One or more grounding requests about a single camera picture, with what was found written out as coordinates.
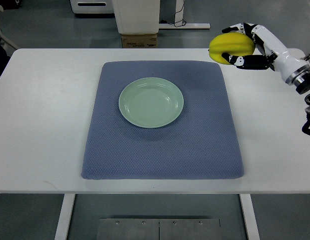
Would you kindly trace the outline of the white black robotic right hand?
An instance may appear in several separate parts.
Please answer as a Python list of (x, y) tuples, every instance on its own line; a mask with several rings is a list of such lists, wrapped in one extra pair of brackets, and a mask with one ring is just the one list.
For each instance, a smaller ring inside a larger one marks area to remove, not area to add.
[(296, 86), (300, 94), (310, 90), (310, 64), (303, 58), (295, 58), (288, 48), (266, 27), (252, 23), (238, 23), (222, 30), (222, 33), (238, 32), (250, 38), (261, 55), (236, 56), (224, 52), (222, 57), (239, 69), (266, 70), (281, 74), (288, 85)]

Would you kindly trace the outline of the black silver robot right arm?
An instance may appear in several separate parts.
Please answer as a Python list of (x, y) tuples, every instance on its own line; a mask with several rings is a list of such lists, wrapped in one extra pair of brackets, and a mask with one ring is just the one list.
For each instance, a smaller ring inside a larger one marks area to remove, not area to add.
[[(295, 85), (296, 91), (301, 95), (310, 90), (310, 66), (303, 66), (298, 73)], [(310, 93), (305, 96), (304, 101), (307, 104), (305, 108), (306, 122), (301, 130), (304, 134), (310, 136)]]

